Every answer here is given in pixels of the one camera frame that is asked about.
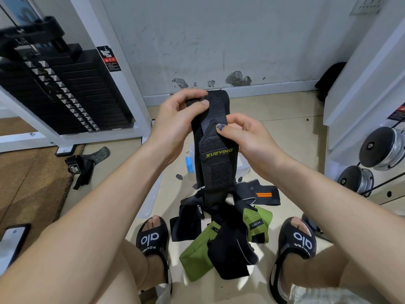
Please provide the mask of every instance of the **person's right hand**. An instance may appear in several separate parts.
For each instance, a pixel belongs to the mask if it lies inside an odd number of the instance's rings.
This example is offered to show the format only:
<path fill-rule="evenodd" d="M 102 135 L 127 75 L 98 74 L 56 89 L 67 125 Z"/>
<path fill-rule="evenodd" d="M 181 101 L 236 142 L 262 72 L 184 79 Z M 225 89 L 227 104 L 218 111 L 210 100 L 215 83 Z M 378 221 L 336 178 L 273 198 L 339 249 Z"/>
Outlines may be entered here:
<path fill-rule="evenodd" d="M 217 125 L 218 134 L 239 144 L 239 151 L 247 159 L 252 169 L 264 179 L 272 182 L 271 169 L 287 155 L 258 120 L 244 114 L 233 113 L 226 116 L 228 126 Z"/>

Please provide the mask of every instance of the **wall stain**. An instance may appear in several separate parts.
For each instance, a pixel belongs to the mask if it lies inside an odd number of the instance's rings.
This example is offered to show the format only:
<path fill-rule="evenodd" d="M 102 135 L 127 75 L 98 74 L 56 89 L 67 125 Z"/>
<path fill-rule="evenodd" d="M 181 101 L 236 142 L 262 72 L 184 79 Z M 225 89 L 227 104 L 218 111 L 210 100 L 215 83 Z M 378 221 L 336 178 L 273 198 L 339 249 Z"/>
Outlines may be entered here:
<path fill-rule="evenodd" d="M 252 80 L 249 76 L 243 78 L 241 71 L 234 71 L 226 78 L 225 83 L 232 86 L 247 86 L 252 83 Z"/>
<path fill-rule="evenodd" d="M 187 88 L 188 84 L 185 82 L 184 79 L 174 78 L 172 82 L 177 83 L 180 88 Z"/>
<path fill-rule="evenodd" d="M 207 82 L 207 85 L 208 85 L 208 87 L 214 87 L 215 81 L 214 81 L 214 80 L 209 80 L 209 81 Z"/>

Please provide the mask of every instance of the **metal pulley wheel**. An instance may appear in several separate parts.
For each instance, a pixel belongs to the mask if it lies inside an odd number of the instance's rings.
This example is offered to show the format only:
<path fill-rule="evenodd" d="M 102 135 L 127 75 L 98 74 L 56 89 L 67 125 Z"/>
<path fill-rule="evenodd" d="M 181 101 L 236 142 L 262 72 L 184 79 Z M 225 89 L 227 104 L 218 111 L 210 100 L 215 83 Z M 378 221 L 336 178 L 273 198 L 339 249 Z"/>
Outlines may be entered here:
<path fill-rule="evenodd" d="M 390 127 L 381 127 L 370 133 L 359 153 L 361 165 L 377 171 L 393 168 L 404 157 L 405 136 L 401 130 Z"/>
<path fill-rule="evenodd" d="M 340 174 L 337 182 L 349 190 L 352 190 L 358 194 L 363 194 L 364 192 L 373 188 L 374 176 L 371 170 L 352 165 L 346 168 Z"/>

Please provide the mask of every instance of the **leg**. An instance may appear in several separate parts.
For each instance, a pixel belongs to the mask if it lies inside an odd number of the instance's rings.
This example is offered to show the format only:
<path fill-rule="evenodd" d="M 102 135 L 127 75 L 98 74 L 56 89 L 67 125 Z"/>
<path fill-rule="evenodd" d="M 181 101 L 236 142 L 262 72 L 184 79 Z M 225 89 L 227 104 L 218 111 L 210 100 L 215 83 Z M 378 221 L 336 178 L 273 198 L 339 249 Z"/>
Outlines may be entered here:
<path fill-rule="evenodd" d="M 300 218 L 293 218 L 291 224 L 311 234 Z M 289 296 L 291 284 L 307 288 L 338 287 L 347 263 L 348 260 L 336 245 L 321 251 L 312 259 L 289 254 L 281 270 L 281 288 Z"/>
<path fill-rule="evenodd" d="M 144 230 L 159 226 L 158 216 Z M 124 240 L 94 303 L 140 303 L 139 292 L 164 282 L 164 267 L 159 256 L 145 255 L 131 242 Z"/>

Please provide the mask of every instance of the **black slide sandal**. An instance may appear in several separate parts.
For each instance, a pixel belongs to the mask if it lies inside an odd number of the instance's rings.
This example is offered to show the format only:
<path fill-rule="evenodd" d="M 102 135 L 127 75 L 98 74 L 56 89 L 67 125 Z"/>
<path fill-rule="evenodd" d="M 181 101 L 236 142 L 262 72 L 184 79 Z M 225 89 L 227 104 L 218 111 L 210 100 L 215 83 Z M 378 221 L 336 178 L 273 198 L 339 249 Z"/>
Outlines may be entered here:
<path fill-rule="evenodd" d="M 145 255 L 158 255 L 165 268 L 165 284 L 169 284 L 170 294 L 172 293 L 172 278 L 169 269 L 168 248 L 169 248 L 169 230 L 164 219 L 159 217 L 160 225 L 146 231 L 143 227 L 152 219 L 147 219 L 140 227 L 136 235 L 136 247 Z"/>
<path fill-rule="evenodd" d="M 278 304 L 286 304 L 287 301 L 281 296 L 278 284 L 281 266 L 290 253 L 298 254 L 303 259 L 310 259 L 316 253 L 316 237 L 311 227 L 302 221 L 311 233 L 307 235 L 303 231 L 291 225 L 291 218 L 284 221 L 280 229 L 277 259 L 271 270 L 269 279 L 269 287 L 271 295 Z"/>

